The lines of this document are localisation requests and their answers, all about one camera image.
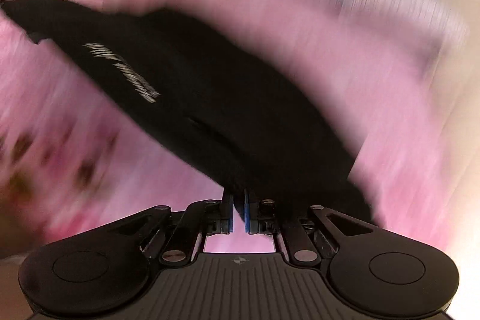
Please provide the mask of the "black garment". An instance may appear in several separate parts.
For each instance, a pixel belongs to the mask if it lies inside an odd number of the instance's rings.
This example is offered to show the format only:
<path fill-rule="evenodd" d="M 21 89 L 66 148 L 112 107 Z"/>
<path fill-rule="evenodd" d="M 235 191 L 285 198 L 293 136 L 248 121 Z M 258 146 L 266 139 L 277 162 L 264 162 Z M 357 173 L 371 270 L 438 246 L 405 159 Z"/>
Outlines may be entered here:
<path fill-rule="evenodd" d="M 51 40 L 167 149 L 238 195 L 323 205 L 366 223 L 355 155 L 290 80 L 203 21 L 161 7 L 102 12 L 68 0 L 6 0 L 28 38 Z"/>

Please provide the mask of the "pink rose blanket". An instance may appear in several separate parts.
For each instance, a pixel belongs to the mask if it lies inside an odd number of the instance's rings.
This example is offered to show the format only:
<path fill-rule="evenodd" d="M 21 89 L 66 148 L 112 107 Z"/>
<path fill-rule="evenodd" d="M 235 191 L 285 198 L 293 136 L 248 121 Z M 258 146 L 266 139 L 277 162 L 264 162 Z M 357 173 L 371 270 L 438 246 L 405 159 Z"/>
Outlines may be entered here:
<path fill-rule="evenodd" d="M 386 228 L 445 249 L 444 144 L 426 82 L 427 42 L 395 19 L 319 0 L 73 0 L 169 4 L 279 68 L 354 150 L 352 180 Z M 1 198 L 46 241 L 153 205 L 180 210 L 221 188 L 143 132 L 50 42 L 1 20 Z"/>

